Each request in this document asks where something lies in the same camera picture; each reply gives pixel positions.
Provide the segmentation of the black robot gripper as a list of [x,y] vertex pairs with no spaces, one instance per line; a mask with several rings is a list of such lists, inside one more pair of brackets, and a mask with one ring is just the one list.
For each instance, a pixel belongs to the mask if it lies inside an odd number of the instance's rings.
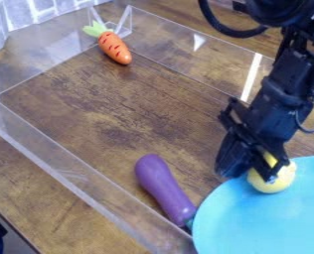
[[[299,129],[296,114],[306,118],[312,110],[312,103],[296,93],[287,93],[286,86],[267,77],[249,105],[232,98],[228,108],[219,119],[228,130],[219,154],[215,171],[224,178],[240,177],[251,168],[260,149],[263,158],[271,168],[277,160],[288,162],[284,143]],[[251,169],[253,184],[286,183],[291,179],[291,166],[283,166],[268,181],[256,169]]]

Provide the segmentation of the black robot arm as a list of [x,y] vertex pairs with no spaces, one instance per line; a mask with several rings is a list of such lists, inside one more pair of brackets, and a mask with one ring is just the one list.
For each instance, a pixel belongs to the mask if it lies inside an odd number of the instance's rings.
[[284,143],[314,110],[314,0],[245,0],[252,19],[283,30],[272,70],[251,105],[229,99],[219,119],[227,129],[216,173],[236,178],[255,169],[271,182],[290,164]]

